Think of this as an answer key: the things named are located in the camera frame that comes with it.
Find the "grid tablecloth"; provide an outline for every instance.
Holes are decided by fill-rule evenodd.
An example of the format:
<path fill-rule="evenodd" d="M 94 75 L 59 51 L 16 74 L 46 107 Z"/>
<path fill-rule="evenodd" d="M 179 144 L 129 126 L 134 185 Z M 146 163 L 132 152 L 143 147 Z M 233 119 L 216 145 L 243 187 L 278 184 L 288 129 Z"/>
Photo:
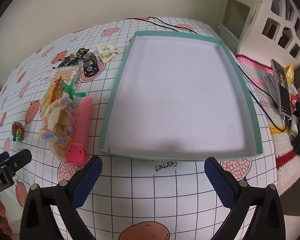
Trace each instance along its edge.
<path fill-rule="evenodd" d="M 210 26 L 200 21 L 171 17 L 162 17 L 161 20 L 194 29 L 201 35 L 219 38 Z M 137 30 L 172 31 L 130 19 L 97 25 L 61 37 L 16 66 L 0 93 L 0 153 L 6 150 L 13 155 L 27 148 L 31 151 L 33 160 L 17 172 L 16 184 L 6 192 L 17 201 L 17 185 L 24 185 L 27 191 L 33 183 L 40 187 L 56 185 L 60 179 L 70 177 L 78 169 L 57 160 L 47 149 L 45 141 L 39 138 L 41 119 L 38 100 L 47 90 L 49 70 L 58 64 L 52 63 L 56 58 L 74 53 L 81 47 L 95 52 L 97 44 L 115 41 L 119 55 L 105 65 L 97 57 L 99 73 L 88 79 L 83 74 L 80 75 L 79 92 L 87 93 L 94 103 L 87 153 L 100 155 L 103 171 L 85 204 L 78 208 L 78 213 L 97 239 L 117 240 L 128 227 L 147 221 L 154 222 L 153 233 L 158 234 L 158 239 L 167 239 L 168 234 L 170 239 L 211 239 L 228 215 L 229 209 L 222 206 L 207 179 L 204 162 L 137 160 L 103 156 L 98 151 L 100 129 L 114 79 L 125 48 Z M 277 182 L 274 149 L 266 117 L 255 102 L 254 106 L 261 130 L 263 155 L 226 161 L 222 165 L 233 171 L 238 180 L 244 178 L 251 186 L 266 187 Z M 27 123 L 23 142 L 12 141 L 10 131 L 14 121 Z M 237 239 L 247 230 L 253 212 L 254 209 L 251 208 Z M 53 208 L 53 213 L 63 236 L 70 239 L 58 209 Z"/>

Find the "toy car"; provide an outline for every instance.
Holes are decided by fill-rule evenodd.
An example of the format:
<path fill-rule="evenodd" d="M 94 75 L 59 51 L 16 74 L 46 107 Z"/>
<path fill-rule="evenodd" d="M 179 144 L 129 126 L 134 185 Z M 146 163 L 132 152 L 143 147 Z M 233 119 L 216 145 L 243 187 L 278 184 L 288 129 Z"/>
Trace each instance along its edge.
<path fill-rule="evenodd" d="M 93 53 L 87 53 L 83 56 L 83 72 L 86 77 L 93 76 L 99 71 L 96 56 Z"/>

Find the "pink plastic tube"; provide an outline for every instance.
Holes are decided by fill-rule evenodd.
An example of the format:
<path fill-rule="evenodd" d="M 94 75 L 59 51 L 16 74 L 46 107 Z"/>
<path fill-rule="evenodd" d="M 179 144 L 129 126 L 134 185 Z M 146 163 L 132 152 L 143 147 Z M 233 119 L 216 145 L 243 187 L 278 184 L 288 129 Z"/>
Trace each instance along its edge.
<path fill-rule="evenodd" d="M 84 166 L 88 162 L 86 145 L 88 139 L 89 123 L 92 116 L 92 98 L 81 99 L 75 119 L 75 129 L 72 135 L 71 146 L 66 154 L 66 162 L 77 166 Z"/>

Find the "pomegranate print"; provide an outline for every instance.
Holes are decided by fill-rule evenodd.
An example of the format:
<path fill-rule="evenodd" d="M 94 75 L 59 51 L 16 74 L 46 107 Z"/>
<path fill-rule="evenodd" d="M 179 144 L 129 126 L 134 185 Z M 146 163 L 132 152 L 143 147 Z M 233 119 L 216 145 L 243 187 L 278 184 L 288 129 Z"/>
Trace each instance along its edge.
<path fill-rule="evenodd" d="M 86 76 L 84 75 L 83 70 L 82 70 L 81 73 L 80 73 L 80 75 L 79 75 L 79 80 L 80 80 L 81 82 L 89 82 L 89 81 L 91 81 L 91 80 L 94 80 L 98 75 L 100 75 L 101 72 L 105 69 L 106 64 L 103 63 L 102 61 L 97 61 L 97 64 L 98 64 L 98 68 L 99 68 L 99 71 L 98 71 L 97 74 L 95 74 L 95 75 L 93 75 L 93 76 L 90 76 L 90 77 L 86 77 Z"/>
<path fill-rule="evenodd" d="M 20 206 L 25 206 L 27 195 L 28 192 L 25 185 L 22 182 L 19 182 L 16 186 L 16 199 Z"/>
<path fill-rule="evenodd" d="M 78 32 L 82 32 L 82 31 L 84 31 L 85 29 L 82 29 L 82 30 L 78 30 L 78 31 L 75 31 L 75 32 L 73 32 L 73 33 L 78 33 Z"/>
<path fill-rule="evenodd" d="M 58 181 L 62 181 L 64 179 L 70 180 L 72 176 L 78 171 L 82 170 L 82 166 L 75 166 L 73 164 L 67 163 L 63 161 L 60 163 L 58 168 Z"/>
<path fill-rule="evenodd" d="M 176 29 L 189 32 L 189 30 L 186 30 L 184 28 L 187 28 L 187 29 L 190 29 L 193 31 L 193 27 L 188 24 L 177 24 L 176 25 Z"/>
<path fill-rule="evenodd" d="M 5 90 L 7 89 L 7 85 L 2 89 L 1 94 L 3 95 L 3 93 L 5 92 Z"/>
<path fill-rule="evenodd" d="M 19 98 L 21 98 L 23 96 L 23 94 L 27 91 L 29 85 L 30 85 L 30 81 L 23 86 L 23 88 L 19 92 L 19 95 L 18 95 Z"/>
<path fill-rule="evenodd" d="M 225 171 L 231 172 L 236 180 L 243 179 L 251 168 L 252 159 L 239 159 L 232 161 L 222 161 L 220 165 Z"/>
<path fill-rule="evenodd" d="M 4 107 L 4 104 L 7 102 L 7 99 L 8 99 L 8 97 L 5 97 L 5 99 L 2 101 L 1 109 Z"/>
<path fill-rule="evenodd" d="M 22 66 L 22 67 L 19 69 L 17 75 L 19 75 L 19 74 L 21 73 L 21 71 L 23 70 L 24 67 L 25 67 L 25 66 Z"/>
<path fill-rule="evenodd" d="M 10 138 L 7 138 L 3 144 L 3 151 L 9 152 L 10 150 Z"/>
<path fill-rule="evenodd" d="M 118 28 L 118 27 L 110 28 L 110 29 L 107 29 L 107 30 L 103 31 L 103 32 L 101 33 L 101 36 L 102 36 L 102 37 L 110 36 L 111 34 L 114 34 L 114 33 L 118 32 L 118 31 L 119 31 L 119 28 Z"/>
<path fill-rule="evenodd" d="M 47 49 L 44 53 L 42 53 L 41 57 L 47 56 L 49 54 L 49 52 L 53 50 L 53 48 L 54 47 L 51 47 L 51 48 Z"/>
<path fill-rule="evenodd" d="M 6 116 L 7 116 L 7 112 L 4 112 L 3 115 L 2 115 L 2 117 L 1 117 L 1 120 L 0 120 L 0 127 L 3 126 L 3 122 L 6 119 Z"/>
<path fill-rule="evenodd" d="M 62 59 L 65 57 L 65 55 L 67 55 L 68 51 L 67 50 L 64 50 L 60 53 L 58 53 L 54 58 L 53 60 L 51 61 L 51 64 L 55 64 L 59 61 L 59 59 Z"/>
<path fill-rule="evenodd" d="M 6 208 L 0 201 L 0 217 L 4 218 L 6 216 Z"/>
<path fill-rule="evenodd" d="M 25 74 L 26 74 L 26 71 L 24 71 L 24 72 L 22 73 L 22 75 L 18 78 L 17 84 L 21 81 L 21 79 L 25 76 Z"/>
<path fill-rule="evenodd" d="M 147 221 L 128 227 L 119 236 L 119 240 L 139 239 L 169 240 L 170 232 L 163 224 Z"/>
<path fill-rule="evenodd" d="M 35 118 L 37 115 L 37 112 L 40 108 L 40 102 L 39 101 L 34 101 L 30 104 L 27 112 L 26 112 L 26 117 L 25 117 L 25 123 L 30 124 L 31 121 Z"/>

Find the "screw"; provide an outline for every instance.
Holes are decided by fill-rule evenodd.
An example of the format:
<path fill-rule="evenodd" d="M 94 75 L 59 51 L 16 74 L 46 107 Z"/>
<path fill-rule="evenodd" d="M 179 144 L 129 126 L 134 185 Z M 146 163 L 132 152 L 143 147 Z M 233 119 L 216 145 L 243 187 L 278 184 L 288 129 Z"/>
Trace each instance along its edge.
<path fill-rule="evenodd" d="M 65 186 L 68 184 L 68 181 L 66 179 L 63 179 L 62 181 L 59 182 L 60 186 Z"/>
<path fill-rule="evenodd" d="M 275 190 L 277 187 L 275 186 L 275 184 L 270 184 L 269 188 L 272 189 L 272 190 Z"/>
<path fill-rule="evenodd" d="M 37 189 L 37 187 L 38 187 L 38 184 L 32 184 L 31 187 L 30 187 L 30 189 L 31 190 L 35 190 L 35 189 Z"/>
<path fill-rule="evenodd" d="M 241 187 L 247 187 L 247 186 L 248 186 L 248 183 L 245 182 L 244 180 L 240 180 L 240 181 L 239 181 L 239 185 L 240 185 Z"/>

